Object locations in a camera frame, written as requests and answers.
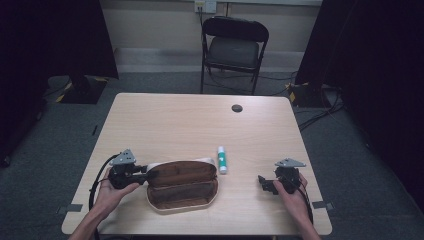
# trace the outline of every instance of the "gray carpet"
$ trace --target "gray carpet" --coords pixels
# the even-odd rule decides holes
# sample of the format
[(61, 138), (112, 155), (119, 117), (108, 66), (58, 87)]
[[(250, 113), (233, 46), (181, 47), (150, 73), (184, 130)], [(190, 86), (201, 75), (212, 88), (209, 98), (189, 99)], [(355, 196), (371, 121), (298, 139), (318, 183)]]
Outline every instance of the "gray carpet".
[[(116, 94), (197, 94), (199, 79), (200, 73), (123, 73), (107, 84), (96, 105), (55, 103), (60, 92), (47, 96), (42, 119), (11, 155), (11, 166), (0, 169), (0, 239), (67, 239), (61, 232), (64, 215), (56, 211), (71, 203)], [(216, 79), (232, 88), (251, 86), (249, 78)], [(50, 79), (47, 92), (66, 81), (67, 77)], [(279, 93), (288, 82), (260, 78), (256, 95)], [(239, 92), (205, 87), (205, 94)], [(334, 92), (328, 94), (333, 101)], [(293, 110), (299, 124), (322, 111)], [(333, 232), (324, 239), (422, 239), (422, 214), (392, 171), (367, 148), (346, 110), (320, 119), (302, 136), (323, 198), (335, 206), (329, 211)]]

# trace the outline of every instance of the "dark backdrop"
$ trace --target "dark backdrop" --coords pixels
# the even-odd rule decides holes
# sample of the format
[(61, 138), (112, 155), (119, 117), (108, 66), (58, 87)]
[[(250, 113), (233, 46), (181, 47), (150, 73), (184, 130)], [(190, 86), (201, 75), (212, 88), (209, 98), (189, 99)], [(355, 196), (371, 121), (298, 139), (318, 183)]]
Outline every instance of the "dark backdrop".
[(296, 83), (342, 88), (369, 144), (424, 210), (424, 3), (324, 0)]

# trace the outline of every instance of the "chair backrest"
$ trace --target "chair backrest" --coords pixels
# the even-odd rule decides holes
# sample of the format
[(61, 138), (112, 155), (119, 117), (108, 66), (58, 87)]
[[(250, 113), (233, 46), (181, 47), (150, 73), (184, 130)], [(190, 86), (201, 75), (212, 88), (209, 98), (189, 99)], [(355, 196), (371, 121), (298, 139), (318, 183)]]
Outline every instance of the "chair backrest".
[(268, 29), (259, 22), (245, 19), (215, 16), (203, 22), (202, 34), (206, 35), (244, 39), (255, 42), (267, 43), (269, 38)]

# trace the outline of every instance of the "metal bracket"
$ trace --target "metal bracket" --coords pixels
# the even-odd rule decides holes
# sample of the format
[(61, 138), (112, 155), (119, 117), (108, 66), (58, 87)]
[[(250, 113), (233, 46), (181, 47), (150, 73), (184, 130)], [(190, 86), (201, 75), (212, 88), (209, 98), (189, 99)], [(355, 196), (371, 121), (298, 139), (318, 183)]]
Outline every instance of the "metal bracket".
[(121, 154), (119, 154), (116, 158), (112, 159), (109, 164), (111, 166), (114, 165), (123, 165), (123, 164), (129, 164), (129, 163), (135, 163), (137, 160), (134, 157), (134, 154), (132, 154), (130, 149), (127, 149)]
[(285, 158), (275, 163), (275, 166), (290, 168), (290, 167), (306, 167), (306, 164), (296, 161), (292, 158)]

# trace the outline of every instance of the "person's arm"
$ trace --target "person's arm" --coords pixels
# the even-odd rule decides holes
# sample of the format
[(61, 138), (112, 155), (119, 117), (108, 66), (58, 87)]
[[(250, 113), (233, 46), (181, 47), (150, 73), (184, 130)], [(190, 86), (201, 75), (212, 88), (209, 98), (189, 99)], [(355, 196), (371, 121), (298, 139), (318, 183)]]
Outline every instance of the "person's arm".
[[(306, 179), (300, 174), (300, 179), (304, 187), (308, 184)], [(308, 215), (308, 209), (305, 204), (305, 200), (300, 192), (295, 191), (293, 194), (289, 194), (283, 187), (283, 184), (277, 180), (274, 181), (274, 186), (278, 191), (287, 211), (292, 216), (296, 226), (298, 227), (300, 234), (304, 240), (319, 240), (321, 239), (316, 229), (311, 223)], [(303, 186), (300, 186), (301, 191), (305, 193)]]
[(115, 189), (107, 180), (109, 171), (110, 169), (106, 171), (104, 180), (100, 184), (99, 194), (93, 208), (69, 237), (70, 240), (91, 239), (97, 226), (118, 206), (121, 199), (140, 186), (138, 183), (132, 183), (124, 189)]

